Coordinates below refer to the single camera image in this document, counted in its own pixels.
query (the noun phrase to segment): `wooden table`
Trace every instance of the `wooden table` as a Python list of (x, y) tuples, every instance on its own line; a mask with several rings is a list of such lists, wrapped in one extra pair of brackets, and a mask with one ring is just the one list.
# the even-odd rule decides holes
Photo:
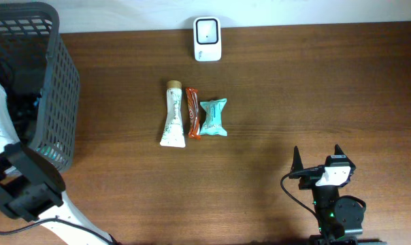
[[(293, 146), (306, 167), (334, 144), (356, 164), (340, 191), (367, 202), (361, 238), (411, 244), (411, 22), (223, 29), (198, 63), (192, 31), (62, 35), (81, 75), (73, 202), (124, 244), (242, 244), (316, 234), (280, 189)], [(166, 81), (227, 98), (228, 137), (159, 145)], [(186, 97), (182, 115), (188, 130)], [(286, 186), (304, 203), (311, 192)], [(0, 214), (0, 229), (25, 222)], [(0, 244), (63, 244), (42, 227)]]

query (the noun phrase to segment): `wrapped snack bar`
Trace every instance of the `wrapped snack bar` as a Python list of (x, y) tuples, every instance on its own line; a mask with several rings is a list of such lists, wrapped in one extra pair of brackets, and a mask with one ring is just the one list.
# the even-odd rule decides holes
[(227, 136), (227, 131), (222, 127), (222, 119), (220, 114), (224, 109), (227, 99), (219, 99), (217, 101), (203, 101), (201, 107), (207, 113), (205, 122), (201, 128), (200, 135), (221, 135)]
[(200, 140), (199, 135), (199, 108), (198, 108), (198, 90), (194, 88), (186, 88), (187, 106), (189, 108), (189, 117), (191, 118), (191, 129), (188, 136), (193, 139)]

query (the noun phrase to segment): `gold cap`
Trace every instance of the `gold cap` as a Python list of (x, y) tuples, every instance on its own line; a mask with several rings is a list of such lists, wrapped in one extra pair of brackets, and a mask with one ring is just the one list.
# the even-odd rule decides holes
[(175, 81), (175, 80), (170, 80), (166, 86), (169, 88), (181, 88), (181, 82)]

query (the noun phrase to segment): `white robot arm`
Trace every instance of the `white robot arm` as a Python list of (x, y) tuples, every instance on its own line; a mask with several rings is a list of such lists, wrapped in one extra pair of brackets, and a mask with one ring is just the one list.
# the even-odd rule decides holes
[[(3, 154), (5, 153), (5, 146), (20, 144), (20, 140), (16, 134), (12, 120), (7, 111), (6, 97), (7, 97), (6, 92), (4, 88), (0, 85), (0, 157), (3, 157), (3, 159), (5, 158), (3, 156)], [(20, 152), (19, 154), (15, 154), (14, 156), (16, 155), (18, 155), (19, 157), (24, 156), (20, 154), (22, 153)], [(34, 164), (33, 162), (28, 161), (29, 159), (32, 159), (31, 155), (29, 155), (29, 158), (25, 158), (24, 160), (27, 161), (27, 164), (30, 164), (30, 165)], [(50, 165), (49, 162), (45, 161), (42, 158), (37, 159), (37, 160), (39, 161), (38, 164), (45, 165), (45, 166), (42, 166), (42, 168), (47, 167), (46, 165)], [(30, 185), (29, 187), (30, 195), (34, 194), (31, 192), (34, 187), (32, 185), (35, 185), (38, 188), (40, 188), (39, 190), (42, 190), (42, 189), (45, 190), (44, 185), (41, 184), (39, 181), (30, 180), (30, 178), (38, 179), (41, 176), (31, 176), (32, 174), (35, 175), (34, 173), (30, 173), (29, 176), (26, 176), (26, 174), (28, 174), (26, 173), (26, 169), (28, 169), (28, 167), (23, 166), (21, 163), (19, 164), (21, 165), (22, 169), (18, 167), (18, 171), (20, 171), (24, 177), (27, 177), (29, 179), (27, 184)], [(37, 164), (34, 164), (34, 165), (36, 165), (36, 168), (37, 168), (36, 170), (38, 171), (41, 170), (38, 168), (40, 166), (37, 166)], [(13, 163), (7, 163), (6, 167), (4, 167), (4, 172), (1, 174), (1, 176), (7, 176), (14, 169), (15, 167)], [(49, 168), (48, 171), (53, 172), (56, 170), (55, 168)], [(46, 173), (46, 171), (43, 169), (41, 173), (42, 173), (41, 175), (43, 175), (44, 173)], [(56, 173), (55, 176), (61, 179), (59, 173)], [(68, 198), (66, 194), (65, 185), (63, 183), (63, 180), (61, 181), (62, 181), (61, 186), (63, 184), (63, 191), (62, 189), (59, 189), (61, 190), (61, 192), (58, 191), (57, 193), (59, 200), (57, 201), (57, 203), (51, 203), (50, 207), (48, 208), (45, 207), (45, 208), (37, 209), (39, 211), (42, 211), (40, 213), (38, 213), (38, 211), (33, 210), (31, 207), (29, 209), (34, 211), (35, 213), (32, 213), (32, 211), (21, 210), (23, 209), (22, 206), (25, 206), (22, 203), (25, 201), (28, 201), (28, 200), (22, 199), (22, 194), (29, 193), (29, 190), (27, 191), (24, 191), (24, 189), (21, 190), (20, 197), (19, 197), (16, 193), (10, 193), (6, 189), (3, 189), (2, 188), (3, 186), (0, 184), (0, 211), (7, 214), (11, 218), (24, 218), (28, 221), (38, 220), (37, 222), (39, 222), (39, 221), (46, 221), (48, 219), (51, 219), (54, 222), (42, 223), (41, 225), (51, 230), (53, 233), (58, 235), (63, 241), (65, 241), (69, 245), (117, 244), (116, 241), (112, 239), (111, 235), (109, 235), (107, 232), (104, 232), (98, 229), (96, 226), (94, 226), (94, 224), (92, 224), (85, 217), (85, 215), (83, 215), (83, 213), (81, 213), (81, 211), (79, 211), (79, 209), (77, 209), (72, 204), (71, 200)], [(30, 216), (20, 215), (20, 212), (22, 212), (23, 214), (27, 214), (26, 212), (31, 213), (32, 215), (30, 216), (32, 216), (32, 218), (29, 218)]]

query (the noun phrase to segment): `black bracket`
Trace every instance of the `black bracket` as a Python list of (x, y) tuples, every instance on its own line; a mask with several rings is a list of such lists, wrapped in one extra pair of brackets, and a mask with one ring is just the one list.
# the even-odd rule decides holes
[[(14, 166), (22, 175), (7, 177)], [(57, 169), (18, 142), (5, 146), (0, 154), (0, 211), (10, 218), (36, 221), (52, 206), (61, 206), (65, 183)]]

